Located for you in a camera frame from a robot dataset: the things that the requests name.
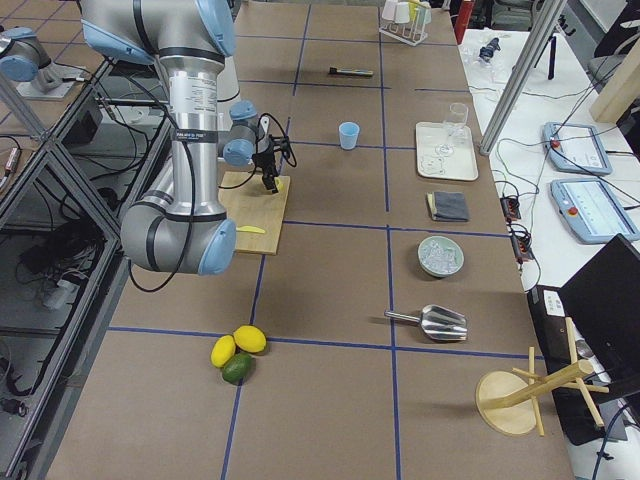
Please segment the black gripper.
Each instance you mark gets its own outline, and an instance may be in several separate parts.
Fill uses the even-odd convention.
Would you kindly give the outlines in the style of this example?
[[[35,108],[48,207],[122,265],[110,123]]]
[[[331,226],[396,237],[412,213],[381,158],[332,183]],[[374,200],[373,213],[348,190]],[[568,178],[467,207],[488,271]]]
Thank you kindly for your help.
[[[266,137],[266,146],[260,148],[259,151],[252,156],[255,166],[262,172],[264,187],[268,191],[271,191],[271,193],[279,193],[279,177],[277,177],[278,172],[275,161],[277,147],[278,139],[268,134]]]

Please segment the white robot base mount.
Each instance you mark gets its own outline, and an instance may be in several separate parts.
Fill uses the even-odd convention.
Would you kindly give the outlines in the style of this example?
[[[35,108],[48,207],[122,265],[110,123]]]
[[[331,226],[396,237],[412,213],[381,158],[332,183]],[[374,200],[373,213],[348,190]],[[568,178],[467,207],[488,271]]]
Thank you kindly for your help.
[[[220,104],[232,105],[241,99],[233,56],[225,58],[225,66],[217,77],[217,95]]]

